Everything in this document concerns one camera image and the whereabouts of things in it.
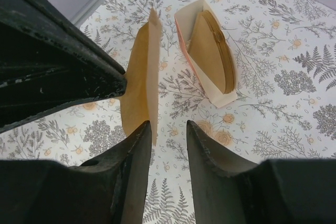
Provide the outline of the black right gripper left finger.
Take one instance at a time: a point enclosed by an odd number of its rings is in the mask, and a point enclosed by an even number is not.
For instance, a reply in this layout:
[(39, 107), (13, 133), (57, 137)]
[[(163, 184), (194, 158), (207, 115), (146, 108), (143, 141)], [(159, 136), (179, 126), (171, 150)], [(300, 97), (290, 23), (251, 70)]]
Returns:
[(130, 136), (80, 166), (1, 161), (1, 223), (141, 223), (152, 133)]

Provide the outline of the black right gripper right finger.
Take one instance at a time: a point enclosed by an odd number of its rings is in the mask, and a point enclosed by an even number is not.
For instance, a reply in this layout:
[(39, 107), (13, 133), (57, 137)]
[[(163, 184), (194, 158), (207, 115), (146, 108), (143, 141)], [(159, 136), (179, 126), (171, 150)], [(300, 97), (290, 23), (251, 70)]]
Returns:
[(253, 163), (186, 124), (197, 223), (335, 223), (334, 159)]

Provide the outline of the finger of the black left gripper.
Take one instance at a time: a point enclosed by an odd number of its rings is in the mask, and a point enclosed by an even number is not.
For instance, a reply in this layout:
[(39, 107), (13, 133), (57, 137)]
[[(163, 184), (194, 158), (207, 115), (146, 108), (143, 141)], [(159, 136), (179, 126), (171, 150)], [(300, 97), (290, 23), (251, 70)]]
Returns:
[(47, 0), (1, 0), (1, 132), (125, 94), (120, 64)]

